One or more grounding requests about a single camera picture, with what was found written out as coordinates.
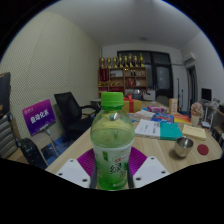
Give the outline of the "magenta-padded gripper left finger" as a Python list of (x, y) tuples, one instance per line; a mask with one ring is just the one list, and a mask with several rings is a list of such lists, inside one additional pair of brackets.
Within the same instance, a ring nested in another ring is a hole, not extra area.
[(56, 175), (78, 186), (95, 189), (97, 171), (94, 151), (90, 149), (78, 159), (69, 159)]

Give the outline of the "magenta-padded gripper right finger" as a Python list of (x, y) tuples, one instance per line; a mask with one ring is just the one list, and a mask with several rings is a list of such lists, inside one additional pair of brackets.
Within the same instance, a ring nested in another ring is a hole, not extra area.
[(140, 188), (169, 175), (155, 156), (147, 157), (132, 147), (128, 164), (128, 186)]

